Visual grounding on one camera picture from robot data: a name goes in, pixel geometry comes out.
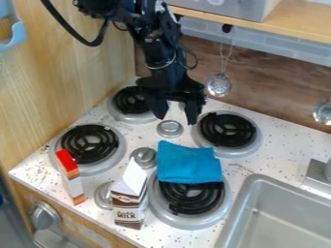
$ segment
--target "black coil burner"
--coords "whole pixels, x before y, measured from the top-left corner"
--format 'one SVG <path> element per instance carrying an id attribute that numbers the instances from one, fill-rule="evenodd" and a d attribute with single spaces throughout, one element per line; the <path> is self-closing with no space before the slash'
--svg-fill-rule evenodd
<path id="1" fill-rule="evenodd" d="M 101 161 L 115 152 L 119 145 L 114 132 L 100 125 L 76 126 L 61 139 L 61 146 L 67 149 L 78 164 Z"/>
<path id="2" fill-rule="evenodd" d="M 160 189 L 174 215 L 208 212 L 222 201 L 225 195 L 223 182 L 202 184 L 160 182 Z"/>
<path id="3" fill-rule="evenodd" d="M 113 101 L 124 114 L 140 114 L 150 110 L 137 86 L 122 89 L 116 94 Z"/>
<path id="4" fill-rule="evenodd" d="M 214 146 L 240 147 L 256 136 L 256 127 L 243 117 L 233 114 L 209 113 L 199 122 L 202 136 Z"/>

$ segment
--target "speckled countertop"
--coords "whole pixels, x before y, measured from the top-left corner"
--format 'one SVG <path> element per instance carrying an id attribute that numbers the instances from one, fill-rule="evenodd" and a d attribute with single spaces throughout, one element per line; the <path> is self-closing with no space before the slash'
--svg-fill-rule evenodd
<path id="1" fill-rule="evenodd" d="M 230 110 L 244 114 L 253 119 L 263 133 L 263 145 L 257 153 L 243 159 L 222 160 L 224 176 L 232 191 L 232 202 L 245 178 L 253 173 L 266 174 L 300 187 L 310 160 L 315 158 L 326 162 L 330 157 L 331 136 L 328 134 L 213 100 L 208 102 L 203 111 L 215 110 Z M 190 135 L 191 127 L 186 125 L 185 115 L 181 111 L 177 104 L 171 104 L 166 119 L 181 122 L 185 131 L 181 137 L 170 141 L 196 146 Z M 10 171 L 11 178 L 138 247 L 213 247 L 226 219 L 209 229 L 182 231 L 162 223 L 148 210 L 142 230 L 136 231 L 115 226 L 112 212 L 99 209 L 94 204 L 95 189 L 106 181 L 119 178 L 133 150 L 141 146 L 157 147 L 158 141 L 161 140 L 156 132 L 159 121 L 143 125 L 116 122 L 107 113 L 105 103 L 102 103 L 79 118 L 74 125 L 83 123 L 110 125 L 125 136 L 128 145 L 125 158 L 116 167 L 102 174 L 83 178 L 86 202 L 73 206 L 62 186 L 59 173 L 48 160 L 47 144 Z M 63 219 L 65 224 L 70 225 L 69 216 L 63 216 Z M 99 242 L 104 247 L 110 247 L 106 240 Z"/>

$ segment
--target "small milk carton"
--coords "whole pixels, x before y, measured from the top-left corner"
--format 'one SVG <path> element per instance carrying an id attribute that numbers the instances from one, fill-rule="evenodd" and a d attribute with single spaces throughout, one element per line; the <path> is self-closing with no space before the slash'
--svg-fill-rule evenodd
<path id="1" fill-rule="evenodd" d="M 147 175 L 134 158 L 112 186 L 111 197 L 115 224 L 140 230 L 148 205 Z"/>
<path id="2" fill-rule="evenodd" d="M 61 165 L 59 170 L 62 182 L 71 196 L 74 205 L 84 202 L 85 195 L 80 179 L 79 167 L 70 153 L 65 149 L 57 151 L 55 155 Z"/>

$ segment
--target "sink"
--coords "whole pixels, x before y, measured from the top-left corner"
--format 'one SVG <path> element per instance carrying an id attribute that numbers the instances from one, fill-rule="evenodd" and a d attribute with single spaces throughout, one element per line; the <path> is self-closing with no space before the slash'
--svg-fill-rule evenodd
<path id="1" fill-rule="evenodd" d="M 249 176 L 215 248 L 330 248 L 331 201 L 271 177 Z"/>

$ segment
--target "blue cloth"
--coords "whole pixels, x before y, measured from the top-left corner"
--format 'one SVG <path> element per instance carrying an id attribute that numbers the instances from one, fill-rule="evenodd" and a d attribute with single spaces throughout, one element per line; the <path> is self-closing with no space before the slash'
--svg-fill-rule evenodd
<path id="1" fill-rule="evenodd" d="M 158 148 L 158 179 L 170 183 L 221 182 L 221 162 L 213 148 L 189 148 L 160 141 Z"/>

